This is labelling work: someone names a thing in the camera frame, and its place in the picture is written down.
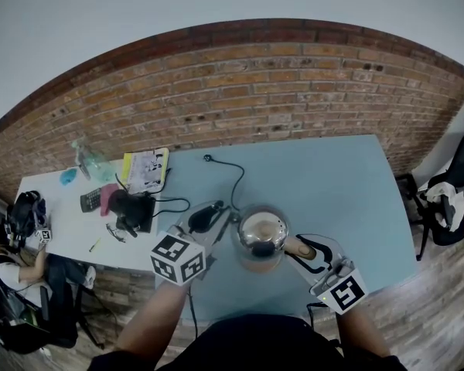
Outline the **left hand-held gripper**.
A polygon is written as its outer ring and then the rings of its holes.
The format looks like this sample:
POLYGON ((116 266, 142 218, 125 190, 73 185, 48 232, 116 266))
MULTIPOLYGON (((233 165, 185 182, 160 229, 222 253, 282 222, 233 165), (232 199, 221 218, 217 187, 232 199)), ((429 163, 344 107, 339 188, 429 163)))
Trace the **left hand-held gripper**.
POLYGON ((179 286, 202 279, 213 263, 213 245, 221 240, 230 217, 231 209, 223 201, 209 201, 189 208, 177 225, 157 230, 149 251, 153 273, 179 286))

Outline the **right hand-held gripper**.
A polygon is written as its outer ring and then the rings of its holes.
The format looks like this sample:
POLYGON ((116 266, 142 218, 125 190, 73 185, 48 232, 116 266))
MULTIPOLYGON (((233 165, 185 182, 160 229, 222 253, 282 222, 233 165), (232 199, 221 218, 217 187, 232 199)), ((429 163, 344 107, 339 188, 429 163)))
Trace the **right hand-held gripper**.
POLYGON ((359 270, 351 260, 342 259, 345 253, 336 240, 306 233, 295 237, 316 252, 313 260, 289 254, 289 262, 312 285, 309 290, 311 295, 338 315, 343 315, 367 296, 359 270))

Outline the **silver electric kettle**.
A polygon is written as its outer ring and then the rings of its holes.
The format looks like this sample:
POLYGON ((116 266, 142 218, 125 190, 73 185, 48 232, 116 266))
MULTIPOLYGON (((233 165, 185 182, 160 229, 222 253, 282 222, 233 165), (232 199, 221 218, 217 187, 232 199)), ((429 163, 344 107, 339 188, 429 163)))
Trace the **silver electric kettle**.
POLYGON ((315 250, 290 235, 286 216, 273 206, 248 206, 232 213, 230 227, 232 243, 243 260, 277 260, 283 254, 316 257, 315 250))

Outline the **person's left forearm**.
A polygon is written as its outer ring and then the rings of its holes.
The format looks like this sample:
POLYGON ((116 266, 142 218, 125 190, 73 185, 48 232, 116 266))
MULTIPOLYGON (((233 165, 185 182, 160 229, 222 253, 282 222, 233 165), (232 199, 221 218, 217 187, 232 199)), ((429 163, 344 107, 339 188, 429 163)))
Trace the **person's left forearm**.
POLYGON ((189 285, 160 284, 144 306, 123 328, 116 349, 151 363, 163 356, 186 303, 189 285))

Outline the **person's right forearm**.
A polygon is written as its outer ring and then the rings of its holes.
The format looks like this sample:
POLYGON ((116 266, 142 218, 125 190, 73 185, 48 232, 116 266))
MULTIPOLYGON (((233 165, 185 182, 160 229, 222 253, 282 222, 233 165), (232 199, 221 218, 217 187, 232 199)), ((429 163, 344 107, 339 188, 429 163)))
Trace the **person's right forearm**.
POLYGON ((379 357, 388 357, 391 351, 367 311, 354 306, 344 314, 336 315, 340 342, 343 349, 362 349, 379 357))

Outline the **light blue table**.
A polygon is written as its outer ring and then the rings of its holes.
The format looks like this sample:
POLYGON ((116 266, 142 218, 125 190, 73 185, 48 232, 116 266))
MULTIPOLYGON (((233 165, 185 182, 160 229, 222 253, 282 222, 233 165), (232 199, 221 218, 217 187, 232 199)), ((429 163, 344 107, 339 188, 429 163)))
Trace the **light blue table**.
MULTIPOLYGON (((287 217, 291 234, 337 240, 369 291, 400 283, 418 265, 393 173, 373 135, 273 141, 176 151, 163 195, 193 205, 221 200, 240 208, 268 204, 287 217)), ((214 322, 244 313, 300 315, 309 286, 283 260, 256 274, 244 269, 229 236, 214 263, 192 285, 183 317, 214 322)))

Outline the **yellow edged book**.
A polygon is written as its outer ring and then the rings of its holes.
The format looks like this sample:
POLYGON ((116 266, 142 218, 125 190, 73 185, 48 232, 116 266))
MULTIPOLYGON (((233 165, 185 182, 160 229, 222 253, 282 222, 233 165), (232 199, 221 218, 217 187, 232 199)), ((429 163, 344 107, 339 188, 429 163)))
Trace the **yellow edged book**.
POLYGON ((165 185, 168 162, 168 148, 125 153, 121 183, 131 194, 157 193, 165 185))

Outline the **black framed glasses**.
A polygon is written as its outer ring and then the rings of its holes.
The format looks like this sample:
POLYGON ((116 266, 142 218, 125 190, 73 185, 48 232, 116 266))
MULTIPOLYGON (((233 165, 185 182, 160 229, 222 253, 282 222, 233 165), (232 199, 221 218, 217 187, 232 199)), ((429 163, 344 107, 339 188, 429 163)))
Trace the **black framed glasses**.
POLYGON ((127 231, 124 229, 118 228, 116 223, 107 223, 105 225, 109 234, 115 238, 118 242, 125 243, 127 238, 127 231))

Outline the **pink pouch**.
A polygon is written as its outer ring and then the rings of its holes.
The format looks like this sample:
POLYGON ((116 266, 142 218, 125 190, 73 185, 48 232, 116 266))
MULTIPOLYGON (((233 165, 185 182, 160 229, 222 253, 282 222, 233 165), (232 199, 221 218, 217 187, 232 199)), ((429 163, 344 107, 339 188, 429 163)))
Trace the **pink pouch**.
POLYGON ((109 214, 109 199, 111 195, 119 189, 118 184, 110 183, 101 187, 101 206, 100 216, 105 217, 109 214))

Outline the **person's black shirt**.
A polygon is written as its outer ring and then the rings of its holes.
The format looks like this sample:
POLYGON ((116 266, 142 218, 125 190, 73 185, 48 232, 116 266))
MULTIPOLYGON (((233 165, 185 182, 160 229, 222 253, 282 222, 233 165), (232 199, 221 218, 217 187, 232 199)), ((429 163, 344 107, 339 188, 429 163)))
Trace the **person's black shirt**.
MULTIPOLYGON (((157 363, 114 349, 87 371, 153 371, 157 363)), ((343 349, 300 318, 242 315, 211 325, 159 371, 407 371, 398 357, 343 349)))

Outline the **black calculator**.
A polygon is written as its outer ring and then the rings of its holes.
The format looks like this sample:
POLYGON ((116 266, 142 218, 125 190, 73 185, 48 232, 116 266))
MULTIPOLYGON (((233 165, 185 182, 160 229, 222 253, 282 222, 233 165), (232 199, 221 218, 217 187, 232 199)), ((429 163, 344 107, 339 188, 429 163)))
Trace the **black calculator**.
POLYGON ((101 188, 95 189, 80 197, 80 208, 83 213, 90 213, 101 207, 101 188))

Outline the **green plastic bottle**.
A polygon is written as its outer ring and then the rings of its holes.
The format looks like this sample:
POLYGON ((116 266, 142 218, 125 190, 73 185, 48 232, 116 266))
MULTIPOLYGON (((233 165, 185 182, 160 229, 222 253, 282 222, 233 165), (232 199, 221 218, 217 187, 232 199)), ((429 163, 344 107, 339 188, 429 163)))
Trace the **green plastic bottle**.
POLYGON ((115 180, 114 166, 84 139, 75 140, 71 146, 75 150, 75 164, 87 180, 97 180, 106 184, 115 180))

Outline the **long white table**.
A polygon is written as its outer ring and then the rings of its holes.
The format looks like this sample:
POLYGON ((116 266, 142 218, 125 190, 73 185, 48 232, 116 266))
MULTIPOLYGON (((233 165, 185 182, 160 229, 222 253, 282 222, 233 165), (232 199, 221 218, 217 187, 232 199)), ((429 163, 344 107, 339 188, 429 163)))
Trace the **long white table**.
POLYGON ((99 211, 83 213, 80 197, 102 186, 97 180, 87 180, 83 173, 68 185, 61 185, 60 171, 24 177, 18 193, 36 190, 46 200, 46 214, 52 231, 52 240, 46 251, 63 257, 107 267, 137 271, 152 271, 149 258, 151 235, 157 231, 158 221, 152 222, 150 233, 127 236, 118 242, 107 231, 107 223, 115 223, 113 213, 105 217, 99 211), (101 238, 93 252, 95 241, 101 238))

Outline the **white cloth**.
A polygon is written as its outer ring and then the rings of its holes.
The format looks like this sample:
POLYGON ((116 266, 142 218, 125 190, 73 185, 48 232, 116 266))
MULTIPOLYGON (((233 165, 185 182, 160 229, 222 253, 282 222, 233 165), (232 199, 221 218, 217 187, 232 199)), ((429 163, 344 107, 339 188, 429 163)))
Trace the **white cloth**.
POLYGON ((428 202, 442 207, 438 212, 435 212, 438 224, 450 232, 455 232, 464 217, 463 192, 456 192, 453 185, 440 182, 428 189, 425 197, 428 202))

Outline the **black bag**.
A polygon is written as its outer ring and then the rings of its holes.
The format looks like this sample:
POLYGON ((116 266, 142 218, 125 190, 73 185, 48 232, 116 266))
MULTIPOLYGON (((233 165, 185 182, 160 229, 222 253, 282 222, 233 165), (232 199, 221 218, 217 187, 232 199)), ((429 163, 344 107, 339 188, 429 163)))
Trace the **black bag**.
POLYGON ((26 239, 46 226, 46 201, 37 191, 22 192, 7 208, 4 222, 9 244, 24 247, 26 239))

